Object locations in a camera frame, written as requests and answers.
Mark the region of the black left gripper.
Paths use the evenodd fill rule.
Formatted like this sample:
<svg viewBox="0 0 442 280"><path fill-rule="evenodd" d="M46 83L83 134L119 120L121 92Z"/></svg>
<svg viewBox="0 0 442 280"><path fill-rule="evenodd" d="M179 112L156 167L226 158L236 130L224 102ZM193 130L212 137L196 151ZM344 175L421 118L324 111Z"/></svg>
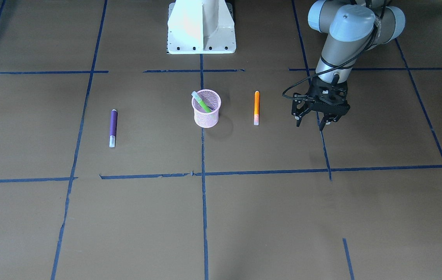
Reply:
<svg viewBox="0 0 442 280"><path fill-rule="evenodd" d="M323 113L319 121L319 131L323 131L327 124L338 122L350 110L347 93L346 81L331 84L319 77L312 78L308 98L294 98L292 101L292 115L297 121L296 126L300 127L303 117L311 110Z"/></svg>

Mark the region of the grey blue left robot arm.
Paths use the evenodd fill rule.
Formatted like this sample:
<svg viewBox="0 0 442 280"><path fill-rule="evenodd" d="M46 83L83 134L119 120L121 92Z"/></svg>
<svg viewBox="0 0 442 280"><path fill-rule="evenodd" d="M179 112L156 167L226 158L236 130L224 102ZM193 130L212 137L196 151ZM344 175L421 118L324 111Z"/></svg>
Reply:
<svg viewBox="0 0 442 280"><path fill-rule="evenodd" d="M300 126L304 116L322 113L319 129L336 123L350 110L348 78L356 60L367 50L402 34L404 12L389 0L318 0L309 10L308 25L327 34L306 94L294 93L291 114Z"/></svg>

